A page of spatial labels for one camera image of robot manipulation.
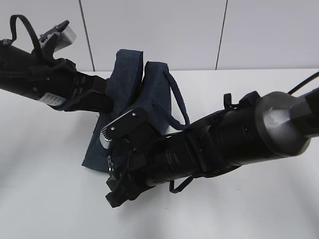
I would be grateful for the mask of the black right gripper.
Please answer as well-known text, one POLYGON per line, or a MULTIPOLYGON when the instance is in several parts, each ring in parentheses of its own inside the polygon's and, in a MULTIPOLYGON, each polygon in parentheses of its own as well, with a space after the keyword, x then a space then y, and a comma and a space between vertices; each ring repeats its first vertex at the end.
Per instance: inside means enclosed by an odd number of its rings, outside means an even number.
POLYGON ((153 140, 136 148, 120 139, 110 143, 108 160, 112 171, 106 183, 111 192, 106 195, 106 200, 112 208, 133 201, 141 193, 160 184, 159 179, 151 175, 149 155, 155 144, 153 140))

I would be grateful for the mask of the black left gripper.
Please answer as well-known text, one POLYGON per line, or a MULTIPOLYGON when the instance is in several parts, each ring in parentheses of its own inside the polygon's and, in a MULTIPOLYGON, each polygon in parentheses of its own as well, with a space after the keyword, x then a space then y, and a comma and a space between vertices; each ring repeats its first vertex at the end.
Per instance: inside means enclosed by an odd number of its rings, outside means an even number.
POLYGON ((110 113, 113 110, 114 101, 106 94, 108 80, 78 72, 75 63, 68 59, 61 68, 72 74, 72 84, 66 102, 57 107, 58 111, 110 113))

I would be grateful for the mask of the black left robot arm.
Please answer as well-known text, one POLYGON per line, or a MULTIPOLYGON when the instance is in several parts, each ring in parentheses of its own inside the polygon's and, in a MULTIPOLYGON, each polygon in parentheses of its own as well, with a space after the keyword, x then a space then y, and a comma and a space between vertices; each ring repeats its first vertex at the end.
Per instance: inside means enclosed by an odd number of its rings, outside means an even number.
POLYGON ((105 94, 107 80, 78 72, 68 59, 41 62, 7 39, 0 42, 0 88, 56 111, 109 113, 114 106, 105 94))

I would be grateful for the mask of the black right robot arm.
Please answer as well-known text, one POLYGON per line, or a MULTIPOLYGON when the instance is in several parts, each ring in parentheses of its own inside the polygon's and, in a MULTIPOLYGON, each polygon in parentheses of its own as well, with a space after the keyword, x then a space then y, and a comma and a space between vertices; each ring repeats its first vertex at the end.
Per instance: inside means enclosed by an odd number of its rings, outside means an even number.
POLYGON ((246 164, 298 156, 319 135, 319 91, 294 93, 318 78, 314 73, 289 92, 246 94, 175 133, 161 134, 143 108, 132 108, 101 130, 107 145, 128 145, 123 164, 108 156, 108 203, 119 207, 158 184, 179 193, 195 178, 213 178, 246 164))

